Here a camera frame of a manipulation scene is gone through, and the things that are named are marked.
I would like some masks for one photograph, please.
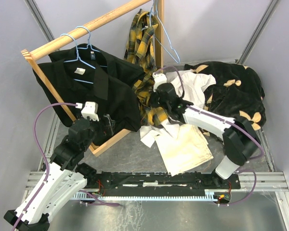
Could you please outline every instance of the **black jacket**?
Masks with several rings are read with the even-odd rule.
[[[99,117],[102,118],[104,114],[109,114],[111,119],[115,120],[115,134],[124,128],[131,131],[139,130],[141,126],[141,118],[137,97],[131,90],[130,86],[122,82],[121,79],[125,79],[127,83],[132,83],[133,81],[137,81],[137,77],[143,77],[143,71],[141,72],[138,66],[130,63],[128,63],[129,65],[125,65],[124,62],[121,64],[119,60],[114,58],[114,56],[104,52],[103,54],[105,56],[101,57],[100,55],[102,55],[102,53],[97,54],[96,60],[88,60],[81,56],[83,60],[94,66],[96,69],[93,69],[80,61],[64,63],[65,59],[59,59],[59,56],[64,56],[65,52],[66,51],[54,52],[50,54],[53,61],[52,63],[39,64],[40,68],[62,97],[64,102],[85,103],[86,101],[91,101],[98,103],[97,113]],[[104,64],[107,65],[107,68],[100,67],[98,63],[103,64],[102,62],[105,62]],[[80,75],[75,73],[77,68],[85,69],[84,74]],[[34,74],[49,101],[51,103],[56,103],[57,100],[46,88],[37,74],[35,72]],[[93,84],[79,82],[74,79],[93,82]],[[80,115],[79,109],[76,109],[75,107],[69,108],[75,117]],[[72,121],[63,108],[58,106],[54,109],[61,122],[65,126],[70,127],[72,125]],[[111,136],[105,136],[104,134],[98,134],[97,138],[94,140],[94,143],[96,145],[101,145],[110,137]]]

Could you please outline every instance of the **hanger hook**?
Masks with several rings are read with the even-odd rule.
[[[84,26],[77,26],[76,28],[84,28],[84,29],[88,32],[88,34],[89,34],[88,44],[91,45],[91,44],[90,44],[91,31],[89,31],[88,28],[86,28],[86,27],[84,27]]]
[[[77,58],[79,58],[79,52],[78,52],[78,44],[77,44],[76,40],[74,39],[74,37],[73,37],[73,36],[71,36],[71,35],[69,35],[69,34],[62,34],[62,35],[66,35],[66,36],[69,36],[71,39],[73,39],[73,41],[74,41],[74,42],[75,42],[75,44],[76,44],[76,53],[77,53]]]

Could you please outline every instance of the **black blanket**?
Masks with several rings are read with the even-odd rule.
[[[264,91],[260,78],[253,69],[216,61],[195,66],[186,64],[184,69],[193,69],[194,73],[215,77],[216,85],[211,85],[204,91],[204,109],[221,116],[244,116],[255,130],[259,130],[265,124],[265,109],[262,103]]]

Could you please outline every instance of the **gray floor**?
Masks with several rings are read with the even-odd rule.
[[[55,147],[61,142],[67,131],[68,128],[60,124]],[[212,172],[224,157],[223,144],[213,137],[206,138],[214,158],[191,171]],[[139,132],[130,132],[99,157],[95,157],[90,151],[87,151],[83,162],[98,171],[167,172],[156,143],[148,148],[140,141]],[[265,157],[245,164],[244,168],[254,169],[258,172],[269,171]]]
[[[244,193],[232,193],[237,200]],[[121,207],[69,201],[49,231],[286,231],[273,192],[230,207],[209,202],[125,201]]]

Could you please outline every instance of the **white tag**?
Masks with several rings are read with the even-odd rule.
[[[86,71],[86,69],[77,67],[77,69],[74,73],[83,75],[85,73],[85,71]]]

